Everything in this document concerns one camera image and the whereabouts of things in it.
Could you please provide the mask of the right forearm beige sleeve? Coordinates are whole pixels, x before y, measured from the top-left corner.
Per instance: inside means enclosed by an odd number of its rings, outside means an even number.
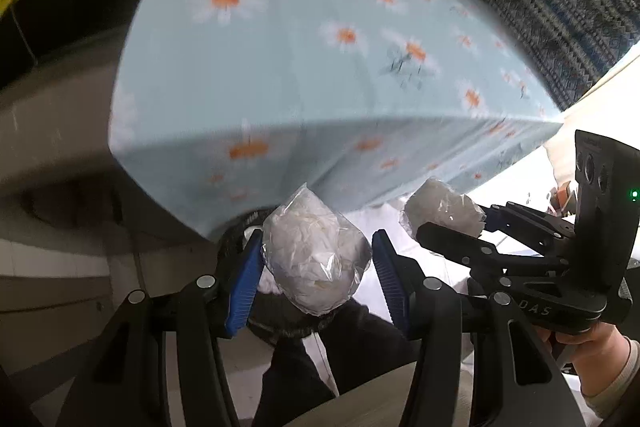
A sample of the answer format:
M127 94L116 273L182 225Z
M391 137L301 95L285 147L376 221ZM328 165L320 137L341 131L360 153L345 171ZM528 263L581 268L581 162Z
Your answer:
M623 396L639 374L639 343L628 337L626 340L629 343L629 355L614 381L597 395L592 397L584 395L588 407L598 418L608 418L622 404Z

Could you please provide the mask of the person's right hand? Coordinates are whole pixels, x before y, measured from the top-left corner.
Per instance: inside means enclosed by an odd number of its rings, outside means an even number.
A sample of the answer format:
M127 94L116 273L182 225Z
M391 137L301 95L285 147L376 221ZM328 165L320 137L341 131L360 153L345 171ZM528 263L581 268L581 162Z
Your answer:
M582 385L582 394L589 398L612 384L629 359L630 341L612 324L599 322L588 332L575 336L553 334L539 326L534 329L547 346L554 337L562 345L575 347L572 363Z

